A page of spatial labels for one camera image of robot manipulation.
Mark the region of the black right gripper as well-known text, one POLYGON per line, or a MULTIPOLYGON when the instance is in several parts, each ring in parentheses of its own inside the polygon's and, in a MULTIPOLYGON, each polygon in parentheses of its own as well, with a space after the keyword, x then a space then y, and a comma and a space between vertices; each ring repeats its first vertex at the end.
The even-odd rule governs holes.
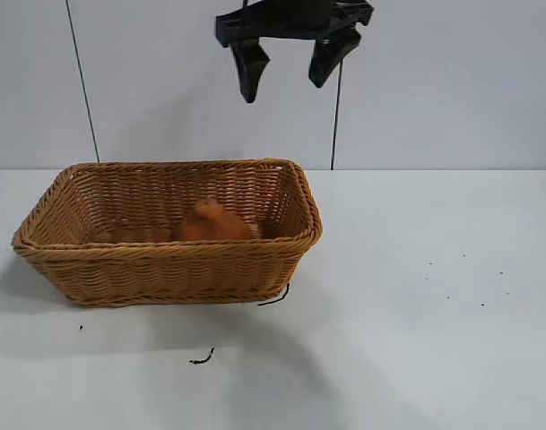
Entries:
POLYGON ((336 66, 359 44, 353 27, 368 25, 374 8, 366 1, 245 1, 215 18, 215 37, 235 60, 239 90, 251 104, 270 58, 260 38, 316 39, 308 78, 322 88, 336 66))

